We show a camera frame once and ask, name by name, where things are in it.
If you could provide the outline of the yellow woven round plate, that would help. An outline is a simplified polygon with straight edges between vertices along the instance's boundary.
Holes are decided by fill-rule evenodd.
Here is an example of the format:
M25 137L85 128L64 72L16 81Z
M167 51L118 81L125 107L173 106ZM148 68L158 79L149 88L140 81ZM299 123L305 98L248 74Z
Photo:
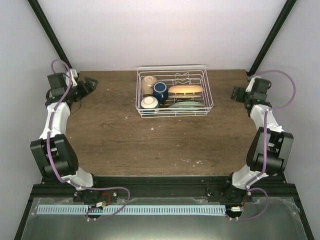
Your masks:
M195 94L195 93L175 93L168 96L172 99L191 99L191 98L200 98L202 97L201 94Z

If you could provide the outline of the green plate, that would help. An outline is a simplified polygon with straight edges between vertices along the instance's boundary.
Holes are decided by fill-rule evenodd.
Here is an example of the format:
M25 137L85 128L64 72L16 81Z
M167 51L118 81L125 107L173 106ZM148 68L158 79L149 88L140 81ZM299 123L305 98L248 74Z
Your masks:
M193 108L205 108L203 103L197 101L181 101L169 106L170 109L193 109Z

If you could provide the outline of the large cream ceramic bowl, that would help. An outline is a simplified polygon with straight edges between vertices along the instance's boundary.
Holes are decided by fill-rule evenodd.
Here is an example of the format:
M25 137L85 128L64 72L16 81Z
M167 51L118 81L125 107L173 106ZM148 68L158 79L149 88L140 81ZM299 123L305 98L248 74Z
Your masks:
M153 94L153 87L158 82L157 78L152 75L147 75L141 80L141 91L144 94L152 95Z

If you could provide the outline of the teal cup white interior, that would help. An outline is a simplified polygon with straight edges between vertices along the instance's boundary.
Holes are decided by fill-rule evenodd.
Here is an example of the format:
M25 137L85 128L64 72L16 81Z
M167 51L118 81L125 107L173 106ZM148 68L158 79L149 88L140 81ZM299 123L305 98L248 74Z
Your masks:
M154 112L159 109L160 103L154 96L146 96L141 100L140 106L144 112Z

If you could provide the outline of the dark blue mug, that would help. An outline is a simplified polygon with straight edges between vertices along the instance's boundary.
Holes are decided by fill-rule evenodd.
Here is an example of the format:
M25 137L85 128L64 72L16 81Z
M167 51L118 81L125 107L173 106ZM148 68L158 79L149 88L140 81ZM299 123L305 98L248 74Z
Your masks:
M164 105L169 98L168 87L163 82L157 82L153 86L153 96L158 100L158 102Z

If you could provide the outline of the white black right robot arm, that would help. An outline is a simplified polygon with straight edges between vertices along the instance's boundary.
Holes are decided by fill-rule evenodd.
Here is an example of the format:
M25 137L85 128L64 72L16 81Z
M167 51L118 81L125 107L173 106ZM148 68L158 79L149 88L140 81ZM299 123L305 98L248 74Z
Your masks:
M262 178L281 175L291 153L294 136L278 124L267 91L272 83L260 76L253 77L247 87L234 87L231 99L244 103L253 120L256 134L246 155L245 165L232 173L231 183L222 188L223 198L229 202L240 196L240 190L250 187Z

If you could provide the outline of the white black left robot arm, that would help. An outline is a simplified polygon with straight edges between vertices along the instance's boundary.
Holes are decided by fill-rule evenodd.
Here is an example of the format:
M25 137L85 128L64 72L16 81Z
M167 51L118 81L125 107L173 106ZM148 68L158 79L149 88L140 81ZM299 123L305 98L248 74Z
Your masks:
M78 79L72 69L68 73L48 75L50 89L46 93L47 118L38 140L30 143L30 150L43 178L68 183L84 191L89 201L97 202L102 189L95 185L93 174L79 166L78 157L66 137L67 122L73 103L96 90L98 80L85 77Z

